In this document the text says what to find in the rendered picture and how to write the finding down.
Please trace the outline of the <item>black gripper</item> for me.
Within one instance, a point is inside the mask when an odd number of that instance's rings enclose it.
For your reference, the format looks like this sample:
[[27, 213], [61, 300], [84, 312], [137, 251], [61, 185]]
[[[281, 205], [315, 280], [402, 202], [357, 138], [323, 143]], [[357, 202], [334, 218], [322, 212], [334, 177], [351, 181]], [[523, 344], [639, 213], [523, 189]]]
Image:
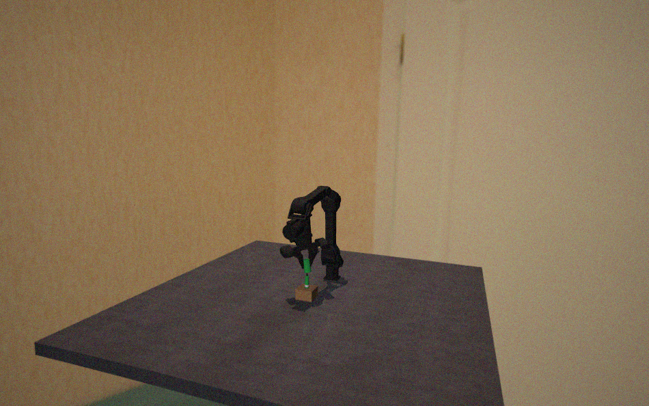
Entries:
[[309, 261], [310, 261], [310, 265], [312, 266], [316, 254], [320, 252], [318, 250], [318, 247], [320, 247], [321, 249], [329, 248], [329, 242], [324, 238], [315, 239], [315, 243], [312, 243], [311, 231], [302, 233], [296, 239], [297, 239], [297, 247], [291, 247], [290, 245], [283, 246], [280, 248], [280, 254], [284, 258], [290, 258], [293, 256], [295, 258], [298, 258], [298, 261], [300, 262], [302, 269], [304, 269], [303, 255], [301, 253], [302, 250], [308, 249]]

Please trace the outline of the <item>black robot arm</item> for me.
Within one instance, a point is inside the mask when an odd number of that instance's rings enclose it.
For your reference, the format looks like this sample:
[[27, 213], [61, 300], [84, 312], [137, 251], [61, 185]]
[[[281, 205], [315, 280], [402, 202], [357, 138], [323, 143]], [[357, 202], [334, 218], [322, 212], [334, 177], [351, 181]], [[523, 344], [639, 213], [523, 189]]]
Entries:
[[326, 276], [323, 279], [337, 281], [341, 277], [338, 272], [344, 260], [336, 244], [336, 212], [341, 202], [341, 196], [336, 191], [328, 186], [318, 186], [308, 195], [293, 199], [288, 213], [288, 219], [291, 220], [286, 222], [282, 232], [286, 239], [297, 246], [296, 238], [311, 231], [311, 212], [319, 201], [325, 212], [325, 239], [329, 242], [329, 248], [321, 250], [322, 265], [326, 265]]

